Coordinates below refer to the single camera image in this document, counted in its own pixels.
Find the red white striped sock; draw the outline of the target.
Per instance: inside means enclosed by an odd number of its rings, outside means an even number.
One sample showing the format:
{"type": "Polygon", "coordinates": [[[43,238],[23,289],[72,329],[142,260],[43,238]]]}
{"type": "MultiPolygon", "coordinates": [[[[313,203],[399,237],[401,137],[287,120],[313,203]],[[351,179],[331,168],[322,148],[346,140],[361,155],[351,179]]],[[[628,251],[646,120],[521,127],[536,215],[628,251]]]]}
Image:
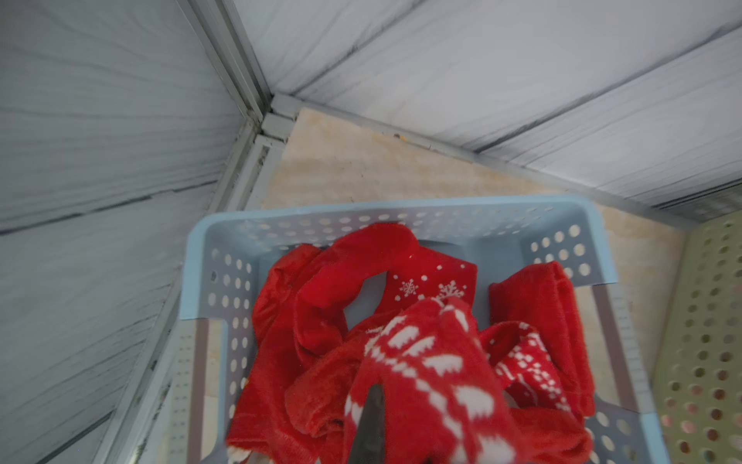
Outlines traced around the red white striped sock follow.
{"type": "Polygon", "coordinates": [[[557,367],[537,329],[525,322],[507,321],[478,336],[490,366],[515,405],[572,412],[557,367]]]}

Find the red patterned knit sock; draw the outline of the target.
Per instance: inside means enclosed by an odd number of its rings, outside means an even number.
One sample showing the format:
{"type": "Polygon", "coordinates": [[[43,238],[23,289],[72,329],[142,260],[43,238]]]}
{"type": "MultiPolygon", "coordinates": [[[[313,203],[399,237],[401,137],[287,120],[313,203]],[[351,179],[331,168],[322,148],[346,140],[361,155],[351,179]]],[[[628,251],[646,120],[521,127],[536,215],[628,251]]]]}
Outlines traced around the red patterned knit sock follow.
{"type": "Polygon", "coordinates": [[[343,460],[374,387],[384,396],[384,463],[522,463],[524,444],[504,390],[458,298],[419,301],[393,317],[363,349],[347,396],[343,460]]]}

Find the red fluffy sock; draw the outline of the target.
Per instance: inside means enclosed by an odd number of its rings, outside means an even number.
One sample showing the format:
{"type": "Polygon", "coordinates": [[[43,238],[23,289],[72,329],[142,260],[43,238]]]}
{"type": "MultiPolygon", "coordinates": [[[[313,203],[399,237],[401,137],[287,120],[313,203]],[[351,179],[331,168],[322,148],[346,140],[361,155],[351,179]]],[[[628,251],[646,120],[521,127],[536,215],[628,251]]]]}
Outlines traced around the red fluffy sock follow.
{"type": "Polygon", "coordinates": [[[258,354],[226,445],[230,461],[258,452],[276,463],[314,463],[342,456],[341,413],[313,430],[301,414],[311,396],[297,381],[349,333],[344,310],[363,282],[406,262],[419,249],[406,226],[377,223],[330,247],[300,245],[272,266],[253,307],[258,354]]]}

